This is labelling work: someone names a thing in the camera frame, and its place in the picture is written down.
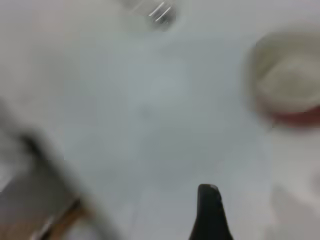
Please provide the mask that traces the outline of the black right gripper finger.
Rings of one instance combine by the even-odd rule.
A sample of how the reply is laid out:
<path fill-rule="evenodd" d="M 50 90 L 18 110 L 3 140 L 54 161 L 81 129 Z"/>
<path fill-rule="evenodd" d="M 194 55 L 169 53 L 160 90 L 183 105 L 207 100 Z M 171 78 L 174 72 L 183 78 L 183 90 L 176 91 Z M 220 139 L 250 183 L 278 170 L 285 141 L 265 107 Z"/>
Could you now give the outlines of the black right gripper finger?
<path fill-rule="evenodd" d="M 232 240 L 221 193 L 216 185 L 200 184 L 190 240 Z"/>

